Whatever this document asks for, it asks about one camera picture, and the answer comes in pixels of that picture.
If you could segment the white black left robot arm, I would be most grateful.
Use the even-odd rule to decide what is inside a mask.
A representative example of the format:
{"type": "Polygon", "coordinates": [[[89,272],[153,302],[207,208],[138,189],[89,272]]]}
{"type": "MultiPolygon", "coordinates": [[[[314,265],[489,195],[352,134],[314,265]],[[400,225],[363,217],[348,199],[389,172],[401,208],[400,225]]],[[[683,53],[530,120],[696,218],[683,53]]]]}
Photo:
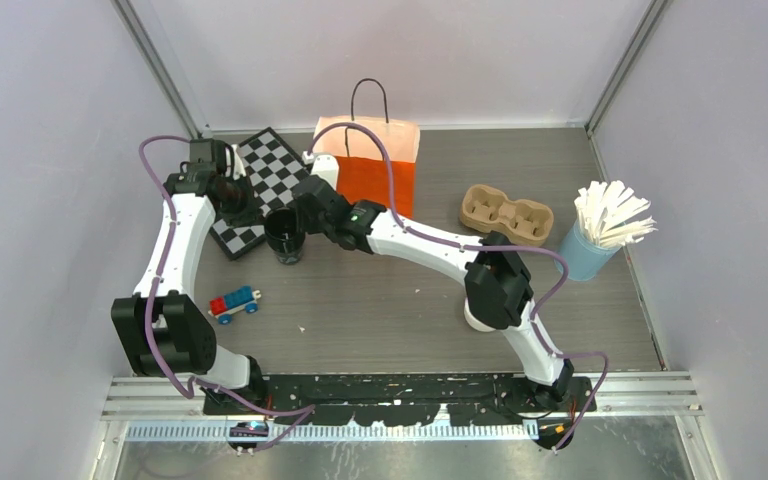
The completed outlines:
{"type": "Polygon", "coordinates": [[[193,295],[216,220],[251,226],[261,212],[234,146],[216,139],[187,145],[188,157],[165,180],[140,158],[161,195],[163,216],[148,266],[133,292],[113,301],[111,320],[137,376],[165,378],[186,398],[196,387],[210,389],[253,414],[267,398],[257,361],[219,346],[193,295]]]}

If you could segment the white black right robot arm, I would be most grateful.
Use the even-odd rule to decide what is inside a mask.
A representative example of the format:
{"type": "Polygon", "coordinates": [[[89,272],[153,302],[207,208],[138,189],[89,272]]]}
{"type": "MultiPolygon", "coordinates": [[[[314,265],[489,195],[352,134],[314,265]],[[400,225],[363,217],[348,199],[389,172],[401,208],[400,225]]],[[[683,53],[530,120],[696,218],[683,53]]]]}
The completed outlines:
{"type": "Polygon", "coordinates": [[[404,259],[457,281],[465,289],[466,318],[504,335],[534,403],[551,411],[570,398],[574,367],[542,325],[521,249],[506,236],[457,235],[376,202],[350,203],[316,175],[293,187],[292,197],[306,233],[322,234],[345,250],[404,259]]]}

